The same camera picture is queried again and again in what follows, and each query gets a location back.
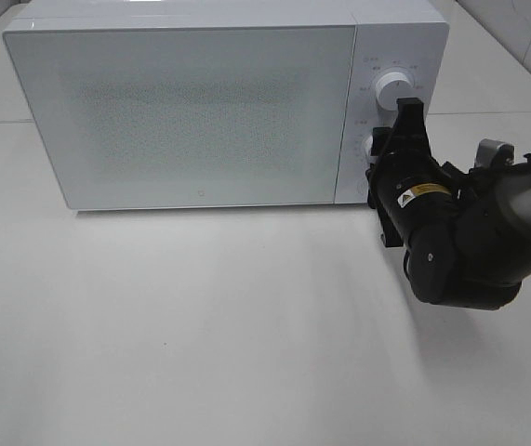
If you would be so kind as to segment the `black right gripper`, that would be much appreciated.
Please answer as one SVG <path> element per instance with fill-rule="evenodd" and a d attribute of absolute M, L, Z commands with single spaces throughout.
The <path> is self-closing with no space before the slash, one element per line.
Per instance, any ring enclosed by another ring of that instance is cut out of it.
<path fill-rule="evenodd" d="M 368 204 L 378 213 L 383 243 L 453 249 L 458 208 L 448 176 L 431 155 L 424 103 L 399 98 L 396 104 L 392 126 L 373 130 L 375 160 L 366 172 Z"/>

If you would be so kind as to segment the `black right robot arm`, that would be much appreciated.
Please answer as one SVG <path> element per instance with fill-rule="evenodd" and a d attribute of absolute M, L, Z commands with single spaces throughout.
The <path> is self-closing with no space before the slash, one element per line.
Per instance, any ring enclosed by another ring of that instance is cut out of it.
<path fill-rule="evenodd" d="M 439 163 L 417 98 L 401 98 L 390 127 L 372 133 L 368 205 L 424 303 L 483 310 L 509 304 L 531 275 L 531 152 L 485 139 L 473 167 Z"/>

